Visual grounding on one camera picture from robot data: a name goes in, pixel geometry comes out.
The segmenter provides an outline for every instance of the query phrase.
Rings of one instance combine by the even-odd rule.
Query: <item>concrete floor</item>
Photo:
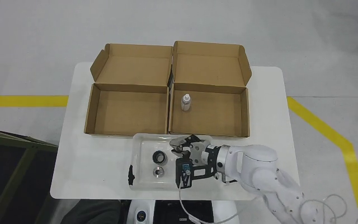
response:
[[[67,95],[75,65],[93,61],[106,43],[242,44],[251,65],[280,67],[287,95],[358,145],[357,0],[2,0],[0,30],[0,95]],[[58,143],[64,113],[0,108],[0,129]],[[348,213],[338,223],[355,223],[340,149],[290,116],[306,195],[340,194]],[[263,205],[241,220],[278,223]]]

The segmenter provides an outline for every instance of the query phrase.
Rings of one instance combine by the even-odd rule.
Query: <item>cardboard box lid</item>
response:
[[[173,47],[106,44],[93,65],[96,83],[167,86]]]
[[[176,83],[245,87],[251,69],[241,45],[176,41],[173,75]]]

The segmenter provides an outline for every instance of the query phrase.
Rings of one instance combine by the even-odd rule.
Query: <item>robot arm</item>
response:
[[[192,181],[209,178],[220,173],[239,182],[246,191],[262,196],[270,212],[283,224],[321,224],[316,207],[304,203],[300,186],[284,171],[277,168],[277,154],[262,145],[213,146],[197,136],[171,140],[176,160],[178,188],[190,188]],[[241,172],[237,171],[238,154],[243,153]],[[195,170],[205,170],[195,176]]]

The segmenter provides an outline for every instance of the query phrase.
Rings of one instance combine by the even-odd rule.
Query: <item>yellow tape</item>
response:
[[[292,97],[287,97],[287,102],[289,108],[308,124],[310,124],[314,129],[328,138],[336,146],[338,146],[342,153],[343,159],[345,161],[348,176],[351,180],[351,185],[358,206],[358,161],[356,153],[353,148],[353,144],[348,141],[345,137],[336,132],[324,121],[319,119],[316,115],[307,110],[304,106],[299,104]]]
[[[67,106],[68,96],[0,96],[0,106],[48,107]]]

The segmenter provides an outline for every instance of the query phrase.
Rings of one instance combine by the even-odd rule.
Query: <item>cardboard box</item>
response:
[[[248,137],[246,84],[251,70],[241,45],[177,41],[174,44],[169,132]],[[181,98],[190,94],[189,111]]]
[[[172,52],[171,46],[106,44],[91,67],[84,132],[166,134]]]

